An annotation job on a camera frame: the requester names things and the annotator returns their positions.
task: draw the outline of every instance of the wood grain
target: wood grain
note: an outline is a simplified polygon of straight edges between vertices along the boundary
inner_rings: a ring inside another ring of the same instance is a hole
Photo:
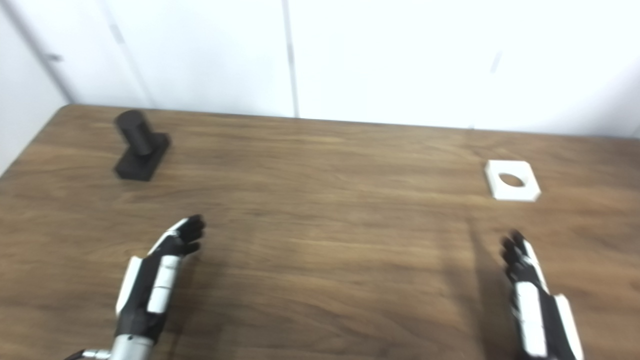
[[[640,144],[146,111],[173,146],[117,179],[124,109],[67,106],[0,179],[0,358],[109,347],[131,255],[201,213],[154,359],[511,359],[499,238],[534,244],[588,359],[640,357]],[[490,197],[527,160],[533,204]]]

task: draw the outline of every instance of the cabinet door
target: cabinet door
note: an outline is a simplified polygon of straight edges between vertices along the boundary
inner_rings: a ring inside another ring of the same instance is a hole
[[[162,109],[293,116],[279,0],[108,0]]]
[[[67,103],[0,6],[0,175]]]
[[[153,107],[99,0],[9,2],[74,102]]]
[[[495,12],[454,3],[289,1],[300,115],[470,127],[497,50]]]
[[[630,136],[640,123],[639,10],[632,1],[508,9],[476,128]]]

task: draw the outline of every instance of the black rectangular base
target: black rectangular base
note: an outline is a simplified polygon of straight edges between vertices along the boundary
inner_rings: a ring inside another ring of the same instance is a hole
[[[115,167],[120,179],[149,181],[154,175],[160,160],[169,148],[169,135],[164,133],[152,134],[156,139],[157,148],[149,155],[137,155],[128,148]]]

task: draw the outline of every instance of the black cylindrical peg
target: black cylindrical peg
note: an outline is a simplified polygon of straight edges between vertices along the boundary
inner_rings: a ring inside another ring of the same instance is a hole
[[[140,111],[123,112],[116,119],[116,126],[137,155],[149,155],[156,149],[153,132]]]

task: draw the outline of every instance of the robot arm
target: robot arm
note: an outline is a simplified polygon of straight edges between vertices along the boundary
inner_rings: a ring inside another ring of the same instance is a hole
[[[518,231],[502,242],[502,258],[513,285],[511,305],[521,358],[584,360],[569,301],[551,295],[531,244]]]
[[[184,218],[160,236],[145,258],[132,257],[116,303],[111,351],[82,350],[66,360],[147,360],[164,328],[180,262],[200,248],[196,240],[204,227],[200,215]]]

